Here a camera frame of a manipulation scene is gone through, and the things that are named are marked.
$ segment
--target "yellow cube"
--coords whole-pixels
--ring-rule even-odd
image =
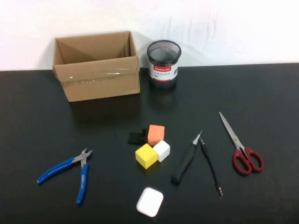
[[[135,152],[136,160],[144,167],[148,168],[157,161],[157,152],[149,145],[145,144]]]

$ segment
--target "orange cube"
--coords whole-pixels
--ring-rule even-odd
[[[155,146],[159,141],[164,140],[164,126],[150,125],[148,133],[148,144],[150,146]]]

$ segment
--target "scissors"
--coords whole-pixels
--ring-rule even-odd
[[[236,136],[236,134],[234,133],[233,129],[230,127],[230,125],[228,124],[228,122],[226,121],[226,119],[224,118],[224,116],[222,115],[222,113],[219,112],[219,114],[220,114],[220,117],[222,119],[222,122],[223,122],[225,128],[228,131],[229,136],[231,137],[231,139],[233,140],[233,142],[234,142],[234,144],[236,146],[236,150],[235,150],[234,157],[233,157],[233,165],[234,165],[234,167],[242,175],[248,175],[248,174],[251,173],[251,171],[261,172],[263,170],[263,159],[260,156],[260,154],[257,153],[256,151],[254,151],[251,148],[244,147],[242,145],[242,143],[240,142],[240,140],[238,139],[238,137]],[[260,167],[256,167],[255,166],[255,164],[253,163],[253,161],[251,159],[251,156],[254,156],[257,159],[258,163],[260,164]],[[239,159],[243,163],[243,165],[245,166],[246,170],[241,169],[239,167],[239,165],[237,163],[237,159]]]

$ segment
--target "screwdriver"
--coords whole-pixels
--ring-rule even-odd
[[[206,149],[206,145],[205,145],[205,143],[204,143],[204,141],[202,140],[201,137],[200,137],[200,144],[201,144],[201,150],[202,150],[203,154],[205,155],[205,157],[206,157],[206,159],[207,159],[207,161],[208,161],[208,163],[209,163],[209,166],[210,166],[210,168],[211,168],[211,171],[212,171],[212,174],[213,174],[213,177],[214,177],[214,180],[215,180],[216,188],[219,190],[220,197],[222,197],[222,196],[223,196],[223,193],[222,193],[221,187],[220,187],[220,185],[219,185],[219,183],[218,183],[218,181],[217,181],[216,173],[215,173],[215,171],[214,171],[214,168],[213,168],[213,166],[212,166],[211,159],[210,159],[210,157],[209,157],[209,152],[207,151],[207,149]]]
[[[190,165],[190,163],[195,155],[195,149],[197,148],[197,143],[199,141],[201,133],[202,133],[202,130],[200,131],[200,133],[197,135],[197,137],[193,140],[191,145],[185,151],[182,161],[179,164],[179,167],[176,169],[175,173],[173,175],[171,175],[171,181],[173,183],[179,184],[181,182],[184,172],[187,170],[188,166]]]

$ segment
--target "scissors blade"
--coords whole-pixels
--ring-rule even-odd
[[[225,119],[225,117],[222,115],[221,112],[219,112],[219,115],[221,117],[221,120],[226,128],[226,130],[228,131],[228,134],[230,136],[230,138],[233,140],[235,146],[237,149],[241,148],[241,150],[245,153],[244,151],[244,146],[242,145],[242,143],[240,142],[240,140],[238,139],[238,136],[234,133],[233,129],[231,128],[231,126],[229,125],[228,121]]]

